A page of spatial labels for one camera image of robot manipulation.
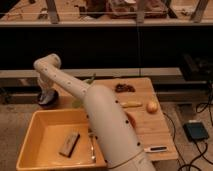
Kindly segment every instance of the wooden block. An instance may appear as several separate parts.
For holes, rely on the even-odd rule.
[[[70,157],[79,137],[80,134],[78,132],[72,132],[70,135],[68,135],[61,146],[59,154]]]

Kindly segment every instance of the food item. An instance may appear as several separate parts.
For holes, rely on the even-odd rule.
[[[142,103],[139,101],[127,101],[127,102],[121,102],[120,104],[123,108],[142,106]]]
[[[158,110],[158,104],[155,101],[149,101],[146,105],[146,110],[149,113],[156,113]]]
[[[115,86],[115,92],[135,92],[135,88],[132,85],[118,83]]]

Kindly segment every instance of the gray floor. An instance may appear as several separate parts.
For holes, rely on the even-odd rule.
[[[207,140],[209,149],[206,157],[213,161],[213,127],[210,124],[208,111],[196,115],[182,115],[175,103],[161,103],[161,107],[175,123],[177,129],[175,142],[184,160],[187,163],[190,162],[193,157],[198,155],[198,151],[193,143],[188,142],[181,125],[189,119],[196,119],[202,121],[209,132],[210,138]],[[28,123],[32,113],[38,108],[35,104],[0,105],[0,171],[15,170],[16,160]],[[171,134],[173,134],[172,124],[170,120],[166,120]],[[177,171],[179,168],[177,160],[161,161],[154,164],[157,171]],[[202,171],[213,170],[213,166],[203,159],[197,160],[194,164],[200,167]]]

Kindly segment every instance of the black wall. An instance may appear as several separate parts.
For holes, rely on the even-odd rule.
[[[212,47],[212,26],[0,28],[0,70],[33,69],[49,53],[62,68],[174,67],[183,53],[212,56]]]

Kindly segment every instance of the wooden cutting board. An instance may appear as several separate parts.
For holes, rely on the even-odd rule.
[[[177,159],[178,154],[151,80],[149,78],[106,79],[95,80],[93,84],[103,84],[114,91],[118,83],[132,85],[136,90],[135,92],[115,93],[119,102],[132,100],[142,102],[141,107],[125,108],[124,110],[135,120],[135,131],[143,147],[162,145],[168,149],[166,152],[148,153],[149,158],[152,161]],[[60,94],[60,100],[55,109],[71,108],[75,98],[58,86],[55,88]],[[156,101],[158,104],[158,111],[155,114],[149,114],[146,111],[146,104],[150,100]]]

